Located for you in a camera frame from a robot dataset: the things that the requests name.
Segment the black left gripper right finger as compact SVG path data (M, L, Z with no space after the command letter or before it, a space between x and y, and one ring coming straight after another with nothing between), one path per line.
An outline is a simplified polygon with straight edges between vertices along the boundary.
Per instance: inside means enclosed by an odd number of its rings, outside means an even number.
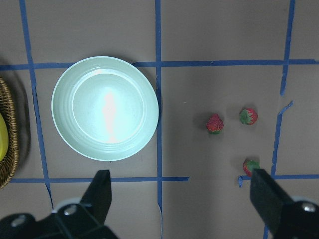
M250 200L272 234L280 229L284 208L294 204L294 200L264 169L252 171Z

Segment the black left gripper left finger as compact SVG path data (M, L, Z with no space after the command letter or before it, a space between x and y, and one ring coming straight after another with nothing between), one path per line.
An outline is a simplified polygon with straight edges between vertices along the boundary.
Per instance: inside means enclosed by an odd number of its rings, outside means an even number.
M88 212L104 224L112 202L111 176L109 170L99 170L80 200Z

